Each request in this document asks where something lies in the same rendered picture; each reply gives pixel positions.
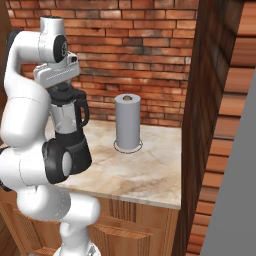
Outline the light wooden cupboard door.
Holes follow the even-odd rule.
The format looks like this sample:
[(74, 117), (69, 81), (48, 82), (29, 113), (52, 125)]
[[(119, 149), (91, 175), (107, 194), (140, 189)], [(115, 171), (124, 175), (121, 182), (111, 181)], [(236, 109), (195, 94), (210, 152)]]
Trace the light wooden cupboard door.
[(101, 256), (149, 256), (150, 234), (106, 225), (89, 227), (92, 242)]

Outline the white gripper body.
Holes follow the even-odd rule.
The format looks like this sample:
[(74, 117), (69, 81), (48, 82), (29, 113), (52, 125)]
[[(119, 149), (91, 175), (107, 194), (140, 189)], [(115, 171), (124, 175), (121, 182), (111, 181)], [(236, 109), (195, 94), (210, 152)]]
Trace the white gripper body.
[(44, 88), (49, 88), (64, 81), (69, 81), (80, 74), (78, 63), (68, 64), (61, 68), (59, 64), (48, 65), (43, 64), (37, 66), (34, 71), (34, 81)]

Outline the black blender lid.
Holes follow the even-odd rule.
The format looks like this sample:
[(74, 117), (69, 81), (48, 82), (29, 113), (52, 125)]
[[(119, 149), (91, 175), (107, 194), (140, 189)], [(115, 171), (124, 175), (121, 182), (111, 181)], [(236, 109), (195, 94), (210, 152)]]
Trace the black blender lid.
[(76, 99), (85, 99), (86, 93), (73, 88), (70, 84), (63, 82), (49, 89), (52, 103), (58, 106), (68, 104)]

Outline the tall dark wooden cabinet panel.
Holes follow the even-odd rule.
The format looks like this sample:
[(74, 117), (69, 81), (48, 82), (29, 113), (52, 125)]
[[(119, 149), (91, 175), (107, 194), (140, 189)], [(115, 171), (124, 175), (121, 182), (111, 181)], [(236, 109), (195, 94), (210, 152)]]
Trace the tall dark wooden cabinet panel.
[(200, 0), (182, 124), (181, 209), (171, 256), (185, 256), (245, 0)]

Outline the grey flat appliance side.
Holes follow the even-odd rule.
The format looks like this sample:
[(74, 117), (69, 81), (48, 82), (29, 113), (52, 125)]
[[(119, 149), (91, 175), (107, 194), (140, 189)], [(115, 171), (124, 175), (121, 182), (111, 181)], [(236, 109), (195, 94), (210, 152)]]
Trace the grey flat appliance side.
[(200, 256), (256, 256), (256, 68)]

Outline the light wooden base cupboard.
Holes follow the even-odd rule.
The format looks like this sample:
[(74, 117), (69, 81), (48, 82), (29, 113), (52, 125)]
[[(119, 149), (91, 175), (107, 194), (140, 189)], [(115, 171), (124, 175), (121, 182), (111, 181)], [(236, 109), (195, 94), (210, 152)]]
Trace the light wooden base cupboard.
[[(174, 209), (102, 198), (94, 225), (106, 225), (150, 234), (149, 256), (171, 256), (178, 212)], [(57, 222), (36, 221), (20, 213), (16, 193), (0, 190), (3, 216), (20, 252), (52, 256), (61, 246)]]

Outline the black blender with glass jar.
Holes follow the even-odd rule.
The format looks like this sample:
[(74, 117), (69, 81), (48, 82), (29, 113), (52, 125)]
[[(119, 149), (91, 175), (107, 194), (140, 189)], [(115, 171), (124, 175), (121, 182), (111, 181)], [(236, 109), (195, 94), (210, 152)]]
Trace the black blender with glass jar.
[(92, 164), (91, 153), (83, 131), (83, 127), (87, 125), (90, 118), (87, 96), (85, 99), (76, 99), (61, 106), (53, 104), (51, 100), (51, 117), (55, 138), (72, 156), (71, 175), (87, 170)]

